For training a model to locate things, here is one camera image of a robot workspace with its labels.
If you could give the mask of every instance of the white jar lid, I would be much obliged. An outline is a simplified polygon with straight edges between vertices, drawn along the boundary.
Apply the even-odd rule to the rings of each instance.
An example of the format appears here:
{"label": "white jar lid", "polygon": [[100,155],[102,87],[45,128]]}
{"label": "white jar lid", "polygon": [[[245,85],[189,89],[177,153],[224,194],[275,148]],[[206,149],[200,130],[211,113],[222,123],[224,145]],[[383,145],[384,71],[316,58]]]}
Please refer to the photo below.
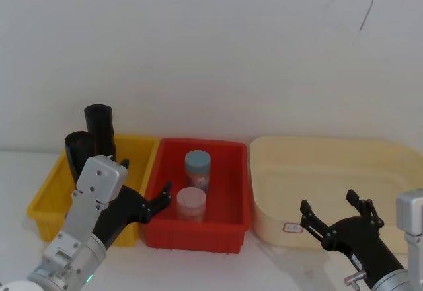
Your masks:
{"label": "white jar lid", "polygon": [[206,210],[206,194],[196,187],[186,187],[180,190],[176,201],[181,214],[195,216]]}

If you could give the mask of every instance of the jar lid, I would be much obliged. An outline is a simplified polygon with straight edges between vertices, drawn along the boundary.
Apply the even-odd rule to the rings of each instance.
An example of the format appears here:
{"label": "jar lid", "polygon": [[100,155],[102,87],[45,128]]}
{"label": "jar lid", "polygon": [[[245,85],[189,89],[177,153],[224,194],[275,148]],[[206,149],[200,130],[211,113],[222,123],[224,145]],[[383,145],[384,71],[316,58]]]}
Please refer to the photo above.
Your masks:
{"label": "jar lid", "polygon": [[201,150],[194,150],[185,155],[185,169],[192,174],[204,174],[210,170],[210,154]]}
{"label": "jar lid", "polygon": [[186,187],[176,196],[178,210],[184,214],[201,213],[206,209],[206,194],[196,187]]}

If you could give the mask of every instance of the red plastic bin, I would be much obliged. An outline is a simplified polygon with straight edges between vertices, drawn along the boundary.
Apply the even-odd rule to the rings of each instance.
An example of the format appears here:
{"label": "red plastic bin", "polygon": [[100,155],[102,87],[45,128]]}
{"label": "red plastic bin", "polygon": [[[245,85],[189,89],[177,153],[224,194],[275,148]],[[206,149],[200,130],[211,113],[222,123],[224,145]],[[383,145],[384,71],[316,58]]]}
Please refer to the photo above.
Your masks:
{"label": "red plastic bin", "polygon": [[[186,187],[185,155],[204,150],[211,156],[210,183],[203,222],[179,220],[176,195]],[[250,228],[247,147],[238,142],[165,138],[161,140],[145,196],[152,199],[172,181],[172,204],[145,229],[147,246],[165,249],[239,253]]]}

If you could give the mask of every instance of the sticker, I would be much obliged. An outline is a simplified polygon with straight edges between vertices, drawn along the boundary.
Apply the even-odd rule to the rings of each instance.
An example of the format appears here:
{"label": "sticker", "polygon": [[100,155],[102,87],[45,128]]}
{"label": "sticker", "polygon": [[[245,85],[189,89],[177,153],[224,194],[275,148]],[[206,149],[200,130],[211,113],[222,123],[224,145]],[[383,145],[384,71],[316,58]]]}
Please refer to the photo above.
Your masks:
{"label": "sticker", "polygon": [[362,263],[358,260],[358,258],[355,256],[355,254],[352,254],[351,260],[356,264],[356,266],[359,270],[363,269]]}
{"label": "sticker", "polygon": [[284,224],[284,232],[286,233],[302,233],[303,228],[298,223],[285,223]]}

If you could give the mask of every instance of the blue jar lid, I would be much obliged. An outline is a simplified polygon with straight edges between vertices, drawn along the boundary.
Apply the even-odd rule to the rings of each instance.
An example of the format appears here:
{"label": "blue jar lid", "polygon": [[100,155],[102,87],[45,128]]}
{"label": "blue jar lid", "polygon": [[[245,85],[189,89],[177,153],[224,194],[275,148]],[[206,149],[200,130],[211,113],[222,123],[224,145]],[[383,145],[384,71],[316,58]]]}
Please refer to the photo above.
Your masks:
{"label": "blue jar lid", "polygon": [[210,154],[205,151],[195,150],[188,152],[185,155],[186,172],[192,174],[209,173],[211,160]]}

